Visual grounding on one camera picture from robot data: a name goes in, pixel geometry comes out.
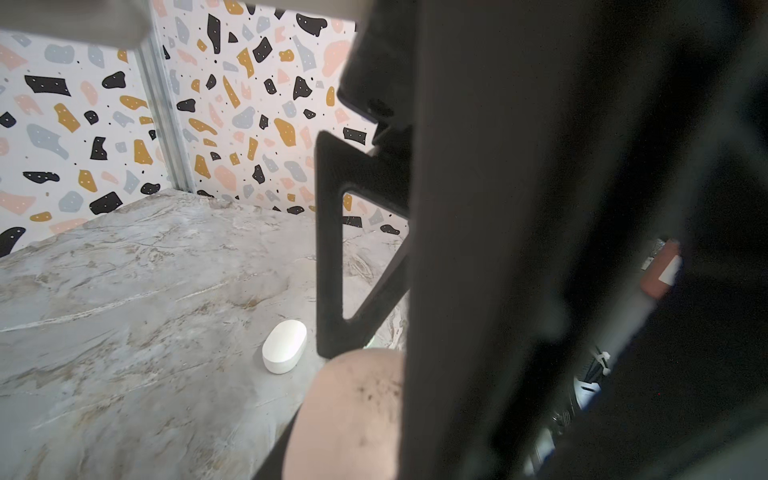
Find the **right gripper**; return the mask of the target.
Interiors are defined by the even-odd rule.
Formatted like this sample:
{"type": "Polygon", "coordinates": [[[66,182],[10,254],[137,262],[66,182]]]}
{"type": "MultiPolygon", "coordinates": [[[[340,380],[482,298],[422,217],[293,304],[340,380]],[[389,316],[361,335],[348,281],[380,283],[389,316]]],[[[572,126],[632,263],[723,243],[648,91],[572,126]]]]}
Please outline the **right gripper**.
{"type": "Polygon", "coordinates": [[[377,125],[375,144],[412,142],[417,17],[416,1],[374,1],[341,75],[338,98],[377,125]]]}

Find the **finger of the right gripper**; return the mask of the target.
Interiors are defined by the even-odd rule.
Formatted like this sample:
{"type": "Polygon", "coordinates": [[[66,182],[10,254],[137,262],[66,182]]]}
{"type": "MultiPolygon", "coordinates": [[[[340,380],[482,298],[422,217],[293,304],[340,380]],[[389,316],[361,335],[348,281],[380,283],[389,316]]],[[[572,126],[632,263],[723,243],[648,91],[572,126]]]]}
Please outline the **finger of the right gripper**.
{"type": "Polygon", "coordinates": [[[407,218],[410,166],[371,157],[327,131],[315,143],[316,348],[325,359],[361,349],[409,290],[410,241],[404,240],[351,319],[343,316],[343,195],[407,218]]]}
{"type": "Polygon", "coordinates": [[[423,1],[416,66],[399,477],[521,477],[665,236],[538,477],[765,477],[766,3],[423,1]]]}

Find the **white charging case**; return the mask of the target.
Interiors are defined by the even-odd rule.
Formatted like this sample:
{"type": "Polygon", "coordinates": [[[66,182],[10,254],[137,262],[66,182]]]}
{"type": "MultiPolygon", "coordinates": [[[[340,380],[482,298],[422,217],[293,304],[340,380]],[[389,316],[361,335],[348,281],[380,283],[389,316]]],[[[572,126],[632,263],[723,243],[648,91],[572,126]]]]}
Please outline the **white charging case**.
{"type": "Polygon", "coordinates": [[[276,375],[290,372],[303,355],[307,336],[307,327],[299,320],[277,324],[262,346],[262,361],[267,371],[276,375]]]}

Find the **pink charging case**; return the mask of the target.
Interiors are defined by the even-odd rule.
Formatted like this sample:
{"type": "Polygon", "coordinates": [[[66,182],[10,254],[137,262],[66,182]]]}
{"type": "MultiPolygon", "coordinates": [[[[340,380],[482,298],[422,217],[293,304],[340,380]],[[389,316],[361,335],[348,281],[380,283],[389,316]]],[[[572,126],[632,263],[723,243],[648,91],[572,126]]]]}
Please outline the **pink charging case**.
{"type": "Polygon", "coordinates": [[[360,349],[317,373],[298,411],[284,479],[395,479],[405,354],[360,349]]]}

